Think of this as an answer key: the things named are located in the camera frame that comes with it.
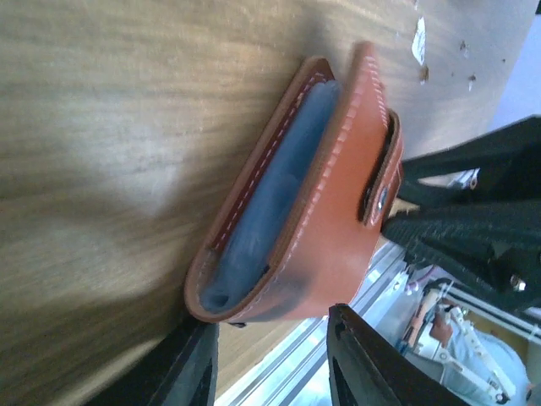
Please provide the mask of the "brown leather card holder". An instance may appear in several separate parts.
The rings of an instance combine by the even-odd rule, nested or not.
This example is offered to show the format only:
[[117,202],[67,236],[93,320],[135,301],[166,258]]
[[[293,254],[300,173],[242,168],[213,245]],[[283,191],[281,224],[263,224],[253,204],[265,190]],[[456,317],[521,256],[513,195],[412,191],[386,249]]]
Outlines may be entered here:
[[187,272],[184,302],[208,322],[323,316],[360,289],[402,181],[402,131],[374,46],[344,82],[306,59]]

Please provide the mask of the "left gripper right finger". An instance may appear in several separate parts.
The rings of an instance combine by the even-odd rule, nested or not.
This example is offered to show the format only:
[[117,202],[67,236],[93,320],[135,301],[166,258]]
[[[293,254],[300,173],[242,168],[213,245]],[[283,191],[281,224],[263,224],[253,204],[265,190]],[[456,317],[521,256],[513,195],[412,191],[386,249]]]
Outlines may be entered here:
[[346,304],[329,308],[327,355],[334,405],[465,404],[402,357]]

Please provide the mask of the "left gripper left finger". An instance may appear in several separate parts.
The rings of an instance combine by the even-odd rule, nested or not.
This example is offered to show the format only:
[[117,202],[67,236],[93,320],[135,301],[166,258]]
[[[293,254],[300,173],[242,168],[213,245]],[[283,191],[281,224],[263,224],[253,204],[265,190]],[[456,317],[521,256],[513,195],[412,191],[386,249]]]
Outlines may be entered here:
[[219,326],[181,323],[92,405],[212,405]]

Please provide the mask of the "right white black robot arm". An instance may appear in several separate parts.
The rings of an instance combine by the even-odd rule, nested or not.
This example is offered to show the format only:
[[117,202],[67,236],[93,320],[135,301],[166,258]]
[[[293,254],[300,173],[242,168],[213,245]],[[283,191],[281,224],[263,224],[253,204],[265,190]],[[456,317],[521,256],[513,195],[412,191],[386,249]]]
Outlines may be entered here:
[[[524,118],[450,149],[406,160],[399,198],[413,204],[383,235],[416,262],[451,274],[511,315],[540,304],[540,119]],[[431,321],[443,384],[472,405],[533,405],[516,352],[452,305]]]

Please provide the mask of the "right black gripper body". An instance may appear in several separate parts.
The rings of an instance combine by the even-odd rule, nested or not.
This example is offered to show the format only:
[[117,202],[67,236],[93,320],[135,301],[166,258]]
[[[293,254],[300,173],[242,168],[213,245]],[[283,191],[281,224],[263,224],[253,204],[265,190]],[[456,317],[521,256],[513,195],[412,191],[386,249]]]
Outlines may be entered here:
[[540,118],[530,116],[402,164],[414,211],[383,236],[480,299],[519,314],[540,306]]

